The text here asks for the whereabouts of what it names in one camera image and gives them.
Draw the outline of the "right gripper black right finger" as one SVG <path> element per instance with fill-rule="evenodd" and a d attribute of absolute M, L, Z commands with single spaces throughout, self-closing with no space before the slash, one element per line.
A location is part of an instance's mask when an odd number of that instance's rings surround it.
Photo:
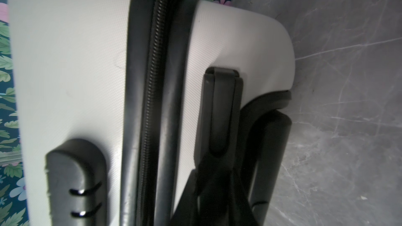
<path fill-rule="evenodd" d="M 229 226 L 258 226 L 235 170 L 229 178 L 228 213 Z"/>

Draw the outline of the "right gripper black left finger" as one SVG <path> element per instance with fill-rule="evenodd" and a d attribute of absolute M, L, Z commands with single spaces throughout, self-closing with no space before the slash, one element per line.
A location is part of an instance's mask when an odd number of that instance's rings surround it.
<path fill-rule="evenodd" d="M 197 226 L 197 170 L 192 170 L 176 211 L 170 220 L 170 226 Z"/>

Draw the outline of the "white hard-shell suitcase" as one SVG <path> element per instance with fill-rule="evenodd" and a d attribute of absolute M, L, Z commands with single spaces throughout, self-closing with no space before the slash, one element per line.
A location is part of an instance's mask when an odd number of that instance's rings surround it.
<path fill-rule="evenodd" d="M 13 81 L 30 224 L 49 226 L 45 155 L 71 138 L 88 139 L 108 170 L 107 223 L 119 223 L 125 58 L 130 0 L 8 0 Z M 196 8 L 184 90 L 179 190 L 193 168 L 202 72 L 240 71 L 242 103 L 289 90 L 291 39 L 274 18 L 202 1 Z"/>

